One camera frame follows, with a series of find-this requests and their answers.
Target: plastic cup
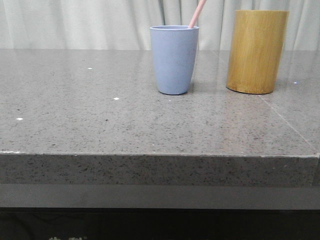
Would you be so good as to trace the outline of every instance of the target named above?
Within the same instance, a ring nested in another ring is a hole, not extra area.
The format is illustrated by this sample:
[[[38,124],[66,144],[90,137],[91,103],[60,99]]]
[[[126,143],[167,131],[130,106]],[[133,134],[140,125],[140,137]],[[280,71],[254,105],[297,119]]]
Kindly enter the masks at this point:
[[[153,67],[159,92],[179,95],[188,91],[195,66],[198,35],[197,26],[150,27]]]

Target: wooden cylinder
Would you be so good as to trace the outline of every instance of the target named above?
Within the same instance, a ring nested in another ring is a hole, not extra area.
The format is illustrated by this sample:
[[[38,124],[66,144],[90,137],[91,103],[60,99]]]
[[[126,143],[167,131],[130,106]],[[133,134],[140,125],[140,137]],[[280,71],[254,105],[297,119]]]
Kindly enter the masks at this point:
[[[288,15],[288,11],[236,11],[228,89],[247,94],[274,91]]]

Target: white speck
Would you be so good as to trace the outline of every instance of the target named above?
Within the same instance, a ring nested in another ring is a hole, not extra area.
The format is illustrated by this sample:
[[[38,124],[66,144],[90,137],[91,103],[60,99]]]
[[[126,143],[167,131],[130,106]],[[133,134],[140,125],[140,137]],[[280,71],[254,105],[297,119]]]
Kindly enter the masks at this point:
[[[0,151],[2,154],[19,154],[19,151]]]

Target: white curtain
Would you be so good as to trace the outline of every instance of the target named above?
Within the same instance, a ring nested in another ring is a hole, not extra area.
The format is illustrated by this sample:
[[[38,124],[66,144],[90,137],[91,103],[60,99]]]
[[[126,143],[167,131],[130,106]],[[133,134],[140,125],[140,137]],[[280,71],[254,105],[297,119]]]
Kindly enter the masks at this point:
[[[197,0],[0,0],[0,48],[149,50],[149,27],[188,25]],[[320,49],[320,0],[207,0],[200,50],[229,50],[235,10],[290,11],[285,50]]]

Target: granite countertop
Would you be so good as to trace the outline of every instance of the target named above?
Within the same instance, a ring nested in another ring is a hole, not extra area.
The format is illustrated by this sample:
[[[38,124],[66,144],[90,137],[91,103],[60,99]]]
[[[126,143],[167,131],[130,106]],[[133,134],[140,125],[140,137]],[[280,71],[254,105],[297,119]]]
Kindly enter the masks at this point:
[[[320,184],[320,53],[284,52],[275,91],[226,88],[200,51],[183,95],[150,51],[0,50],[0,184]]]

